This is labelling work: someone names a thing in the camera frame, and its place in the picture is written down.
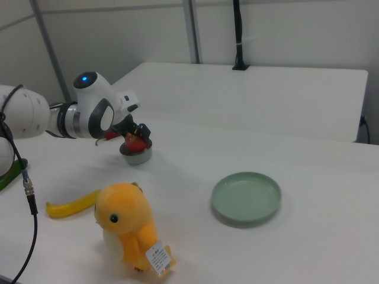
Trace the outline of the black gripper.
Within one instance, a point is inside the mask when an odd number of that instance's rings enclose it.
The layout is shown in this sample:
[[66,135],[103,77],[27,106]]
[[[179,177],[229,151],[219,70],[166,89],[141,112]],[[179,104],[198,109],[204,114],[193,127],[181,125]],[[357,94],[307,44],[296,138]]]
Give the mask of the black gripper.
[[137,125],[131,114],[128,114],[124,119],[111,126],[111,130],[123,137],[123,143],[129,143],[130,141],[130,133],[134,133],[136,131],[136,135],[141,138],[145,143],[149,141],[151,131],[147,127],[146,124]]

